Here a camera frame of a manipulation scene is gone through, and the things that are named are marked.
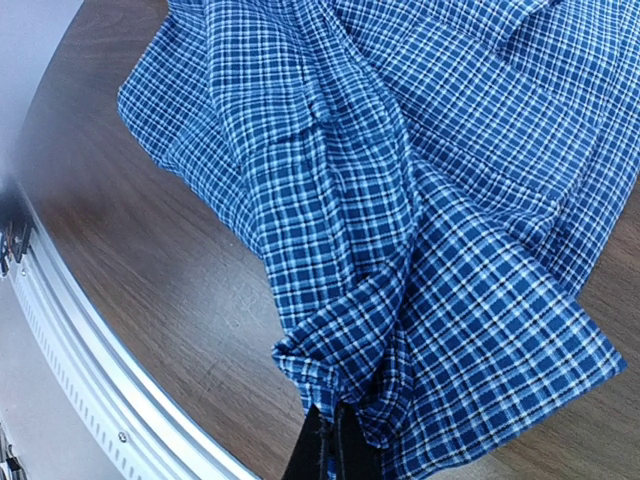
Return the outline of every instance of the blue plaid shirt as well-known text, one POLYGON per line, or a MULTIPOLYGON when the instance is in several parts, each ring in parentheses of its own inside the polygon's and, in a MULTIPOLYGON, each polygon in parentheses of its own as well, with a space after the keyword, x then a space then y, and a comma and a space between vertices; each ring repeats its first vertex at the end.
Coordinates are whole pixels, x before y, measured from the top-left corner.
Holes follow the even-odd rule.
POLYGON ((640 3, 175 0, 131 132, 267 268, 305 409, 385 478, 469 462, 625 364, 576 302, 639 168, 640 3))

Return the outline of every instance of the plaid fabric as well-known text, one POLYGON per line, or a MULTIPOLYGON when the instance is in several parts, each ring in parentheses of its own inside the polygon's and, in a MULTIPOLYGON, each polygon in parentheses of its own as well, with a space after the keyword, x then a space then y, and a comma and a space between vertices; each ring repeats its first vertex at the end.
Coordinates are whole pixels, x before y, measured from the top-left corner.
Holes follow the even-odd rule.
POLYGON ((264 260, 304 408, 422 478, 624 368, 576 296, 640 166, 639 18, 175 0, 119 110, 264 260))

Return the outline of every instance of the wood grain surface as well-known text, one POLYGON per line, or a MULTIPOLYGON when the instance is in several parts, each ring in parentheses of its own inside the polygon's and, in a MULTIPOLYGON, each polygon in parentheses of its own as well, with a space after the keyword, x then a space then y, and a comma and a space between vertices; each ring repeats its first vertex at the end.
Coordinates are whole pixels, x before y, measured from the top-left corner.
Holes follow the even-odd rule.
MULTIPOLYGON (((264 268, 116 113, 162 22, 153 0, 86 0, 38 89, 14 169, 73 274, 125 345, 258 475, 281 475, 302 422, 270 358, 282 335, 264 268)), ((580 298, 629 370, 440 479, 640 479, 640 193, 580 298)))

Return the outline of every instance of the metal latch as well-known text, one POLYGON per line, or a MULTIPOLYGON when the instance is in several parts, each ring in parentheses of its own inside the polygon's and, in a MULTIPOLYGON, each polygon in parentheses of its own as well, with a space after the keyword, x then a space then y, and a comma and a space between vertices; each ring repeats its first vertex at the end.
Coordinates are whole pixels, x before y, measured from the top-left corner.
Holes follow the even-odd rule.
POLYGON ((32 229, 29 209, 17 190, 0 192, 0 277, 7 276, 12 262, 22 262, 32 229))
POLYGON ((18 457, 14 455, 13 446, 7 441, 2 425, 0 425, 0 480, 27 480, 27 474, 18 457))

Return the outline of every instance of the metal edge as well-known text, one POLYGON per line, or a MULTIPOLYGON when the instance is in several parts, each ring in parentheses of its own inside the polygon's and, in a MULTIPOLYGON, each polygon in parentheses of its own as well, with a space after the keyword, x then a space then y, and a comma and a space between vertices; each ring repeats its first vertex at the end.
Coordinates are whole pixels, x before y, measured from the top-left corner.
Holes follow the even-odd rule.
POLYGON ((31 205, 29 253, 10 278, 80 418, 127 479, 256 479, 162 390, 93 307, 31 205))

